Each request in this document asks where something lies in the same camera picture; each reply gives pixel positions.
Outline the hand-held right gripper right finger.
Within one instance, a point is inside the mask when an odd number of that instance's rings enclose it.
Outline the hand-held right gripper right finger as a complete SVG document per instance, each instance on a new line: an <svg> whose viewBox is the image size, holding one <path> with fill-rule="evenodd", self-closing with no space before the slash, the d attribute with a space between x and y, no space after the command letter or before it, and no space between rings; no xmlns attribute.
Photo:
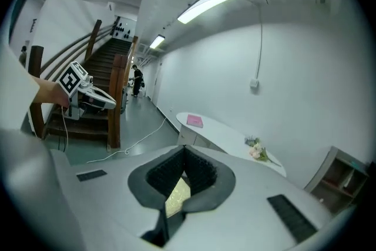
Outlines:
<svg viewBox="0 0 376 251"><path fill-rule="evenodd" d="M316 229L332 215L314 196L275 170L216 150L198 147L235 174L231 195L215 210L189 213L169 240L169 250L287 250L297 243L269 197L284 195Z"/></svg>

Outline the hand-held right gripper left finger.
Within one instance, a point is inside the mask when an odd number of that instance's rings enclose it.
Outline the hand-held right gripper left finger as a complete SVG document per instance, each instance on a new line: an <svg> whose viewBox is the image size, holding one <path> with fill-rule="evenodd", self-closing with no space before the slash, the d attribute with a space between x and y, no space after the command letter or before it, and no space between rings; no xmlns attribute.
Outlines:
<svg viewBox="0 0 376 251"><path fill-rule="evenodd" d="M165 201L183 171L180 146L72 166L52 150L62 191L88 250L164 250Z"/></svg>

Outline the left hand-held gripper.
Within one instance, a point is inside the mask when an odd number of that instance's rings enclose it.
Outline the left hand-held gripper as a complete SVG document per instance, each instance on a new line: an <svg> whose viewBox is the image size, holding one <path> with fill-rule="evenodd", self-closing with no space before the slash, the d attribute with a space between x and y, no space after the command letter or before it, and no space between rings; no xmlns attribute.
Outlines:
<svg viewBox="0 0 376 251"><path fill-rule="evenodd" d="M82 93L82 102L99 109L114 109L116 101L105 91L93 86L93 77L77 61L68 64L58 78L58 84L67 94L69 99L68 110L64 116L79 120L85 113L83 106L79 105L79 93Z"/></svg>

